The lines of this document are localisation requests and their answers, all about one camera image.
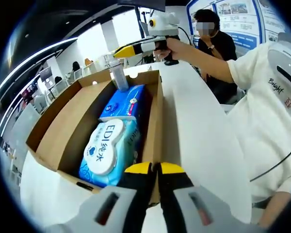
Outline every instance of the white table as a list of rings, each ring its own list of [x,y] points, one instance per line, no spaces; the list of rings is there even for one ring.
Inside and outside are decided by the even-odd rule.
[[[243,222],[251,219],[249,181],[240,146],[228,119],[197,72],[185,62],[153,63],[125,70],[136,77],[152,67],[162,77],[163,160],[180,164],[195,185],[202,184],[229,204]],[[21,181],[21,200],[43,226],[68,221],[91,193],[39,165],[29,154]],[[166,232],[160,205],[149,208],[143,232]]]

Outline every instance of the blue wet wipes package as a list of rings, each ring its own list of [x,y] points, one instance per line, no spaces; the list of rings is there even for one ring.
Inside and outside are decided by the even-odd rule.
[[[85,147],[80,178],[102,188],[117,185],[125,169],[136,162],[139,140],[134,120],[112,119],[98,124]]]
[[[142,111],[145,109],[145,85],[131,86],[127,91],[117,90],[106,107],[100,120],[128,119],[139,123]]]

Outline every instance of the yellow tip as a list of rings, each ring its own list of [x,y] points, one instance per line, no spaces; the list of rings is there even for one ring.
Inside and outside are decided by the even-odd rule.
[[[125,58],[135,56],[135,50],[132,45],[122,48],[120,51],[114,54],[115,58]]]
[[[185,172],[182,167],[176,164],[161,163],[162,174],[183,173]]]
[[[134,164],[126,168],[126,173],[147,174],[149,170],[150,162],[144,162],[140,164]]]

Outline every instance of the wristwatch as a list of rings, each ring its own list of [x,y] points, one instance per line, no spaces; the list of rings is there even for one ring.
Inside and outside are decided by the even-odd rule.
[[[214,45],[211,45],[208,47],[209,50],[213,50],[213,48],[214,48]]]

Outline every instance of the open cardboard box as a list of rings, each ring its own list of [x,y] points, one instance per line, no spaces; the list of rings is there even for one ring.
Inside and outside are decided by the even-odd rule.
[[[157,163],[162,155],[163,93],[158,71],[127,76],[130,85],[146,84],[152,96],[142,162]],[[77,80],[43,113],[31,131],[27,145],[35,160],[63,178],[93,193],[101,188],[78,178],[84,148],[97,127],[98,118],[116,87],[108,70]],[[156,183],[151,203],[159,202]]]

